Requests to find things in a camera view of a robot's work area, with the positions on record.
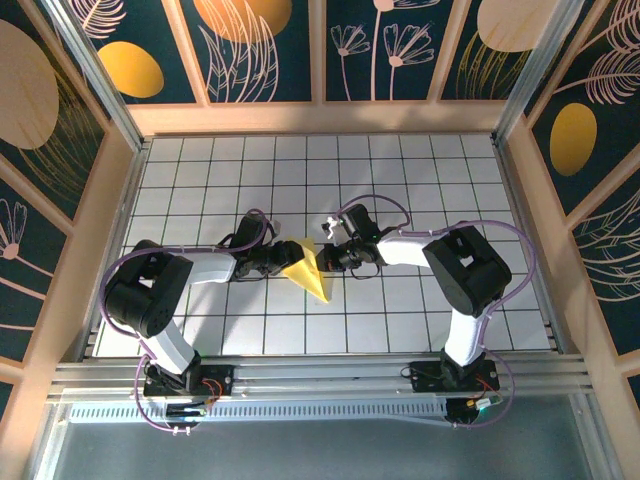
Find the metal bar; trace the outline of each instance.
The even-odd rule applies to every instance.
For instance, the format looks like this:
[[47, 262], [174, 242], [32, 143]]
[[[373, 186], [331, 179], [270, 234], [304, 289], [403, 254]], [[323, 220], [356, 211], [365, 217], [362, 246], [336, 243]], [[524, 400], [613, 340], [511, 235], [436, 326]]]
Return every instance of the metal bar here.
[[129, 146], [138, 152], [142, 148], [142, 134], [138, 130], [127, 106], [105, 70], [91, 41], [87, 38], [73, 13], [70, 2], [42, 0], [60, 35], [71, 53], [83, 67], [84, 74], [100, 97]]
[[537, 47], [527, 59], [516, 84], [511, 90], [502, 116], [496, 126], [498, 146], [503, 145], [511, 130], [520, 119], [527, 103], [562, 48], [568, 25], [578, 18], [584, 0], [565, 0], [558, 2], [551, 19], [540, 38]]

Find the white grid mat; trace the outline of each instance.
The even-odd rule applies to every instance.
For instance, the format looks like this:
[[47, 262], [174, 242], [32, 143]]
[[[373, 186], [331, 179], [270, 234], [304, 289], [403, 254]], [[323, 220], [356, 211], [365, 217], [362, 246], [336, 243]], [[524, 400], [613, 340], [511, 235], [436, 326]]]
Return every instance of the white grid mat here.
[[[329, 213], [365, 193], [407, 206], [415, 230], [460, 220], [513, 223], [488, 135], [283, 136], [155, 139], [125, 252], [142, 239], [165, 246], [212, 245], [258, 207], [281, 223], [283, 238], [326, 241]], [[381, 228], [403, 216], [384, 201], [362, 201]], [[484, 233], [514, 273], [527, 271], [517, 237]], [[365, 268], [359, 275], [373, 273]], [[384, 267], [356, 280], [332, 275], [329, 304], [284, 278], [185, 291], [175, 321], [201, 355], [438, 351], [449, 305], [428, 269]], [[547, 350], [550, 329], [534, 290], [494, 315], [486, 344], [496, 350]], [[101, 327], [96, 356], [135, 356], [135, 341]]]

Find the beige circle shape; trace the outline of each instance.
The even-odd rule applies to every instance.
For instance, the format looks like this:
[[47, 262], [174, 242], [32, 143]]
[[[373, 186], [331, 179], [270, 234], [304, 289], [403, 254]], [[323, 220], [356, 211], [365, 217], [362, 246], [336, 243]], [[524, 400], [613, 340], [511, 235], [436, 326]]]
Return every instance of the beige circle shape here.
[[58, 121], [58, 84], [47, 56], [31, 37], [0, 20], [0, 138], [41, 147]]
[[538, 44], [556, 3], [557, 0], [482, 0], [478, 10], [480, 39], [498, 52], [531, 50]]

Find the vent grille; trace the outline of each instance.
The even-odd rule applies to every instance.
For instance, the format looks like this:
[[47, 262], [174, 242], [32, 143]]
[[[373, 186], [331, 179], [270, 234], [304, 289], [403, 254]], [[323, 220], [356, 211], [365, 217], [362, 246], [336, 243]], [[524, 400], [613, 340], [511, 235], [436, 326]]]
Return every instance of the vent grille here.
[[[147, 405], [144, 412], [162, 421], [164, 406]], [[445, 400], [342, 400], [300, 402], [219, 402], [203, 421], [329, 420], [372, 419], [380, 416], [441, 417]], [[76, 404], [69, 421], [73, 423], [137, 423], [144, 421], [133, 402]]]

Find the yellow oval shape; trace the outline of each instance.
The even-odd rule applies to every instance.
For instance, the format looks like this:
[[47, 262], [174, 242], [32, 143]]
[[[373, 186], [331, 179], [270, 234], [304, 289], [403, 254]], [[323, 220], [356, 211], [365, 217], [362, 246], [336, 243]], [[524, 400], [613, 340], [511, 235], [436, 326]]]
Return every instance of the yellow oval shape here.
[[564, 107], [551, 129], [551, 164], [565, 177], [585, 166], [598, 136], [596, 117], [589, 107], [570, 103]]
[[256, 20], [264, 18], [273, 36], [284, 30], [291, 18], [291, 0], [194, 0], [193, 3], [211, 30], [232, 42], [246, 43], [255, 26], [250, 25], [245, 2]]
[[116, 88], [131, 97], [149, 98], [164, 87], [160, 65], [144, 49], [129, 42], [108, 43], [98, 51]]

